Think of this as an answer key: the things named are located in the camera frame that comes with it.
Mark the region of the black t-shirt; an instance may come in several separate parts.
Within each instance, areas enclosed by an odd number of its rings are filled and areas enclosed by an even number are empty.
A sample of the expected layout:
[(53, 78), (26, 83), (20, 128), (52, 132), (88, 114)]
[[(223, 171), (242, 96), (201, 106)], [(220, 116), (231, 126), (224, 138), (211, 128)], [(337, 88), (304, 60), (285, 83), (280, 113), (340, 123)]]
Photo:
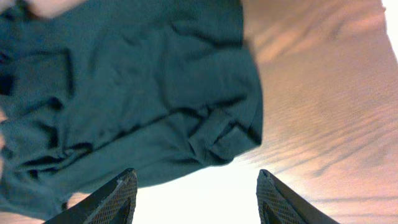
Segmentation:
[(258, 147), (239, 1), (86, 1), (1, 14), (1, 210), (48, 220), (128, 168), (148, 187)]

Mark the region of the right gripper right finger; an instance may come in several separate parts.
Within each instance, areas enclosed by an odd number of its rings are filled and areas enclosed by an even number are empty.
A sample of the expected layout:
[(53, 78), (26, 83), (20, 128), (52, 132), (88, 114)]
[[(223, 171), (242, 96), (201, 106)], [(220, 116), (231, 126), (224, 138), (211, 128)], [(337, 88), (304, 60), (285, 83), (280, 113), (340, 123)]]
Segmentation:
[(259, 171), (256, 196), (261, 224), (338, 224), (268, 170)]

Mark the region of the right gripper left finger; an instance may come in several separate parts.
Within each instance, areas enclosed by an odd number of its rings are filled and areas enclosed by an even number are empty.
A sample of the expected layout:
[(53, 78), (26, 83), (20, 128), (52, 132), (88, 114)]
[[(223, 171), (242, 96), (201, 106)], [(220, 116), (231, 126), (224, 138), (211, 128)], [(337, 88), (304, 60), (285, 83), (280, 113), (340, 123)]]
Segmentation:
[(136, 195), (136, 171), (126, 169), (87, 198), (44, 224), (131, 224)]

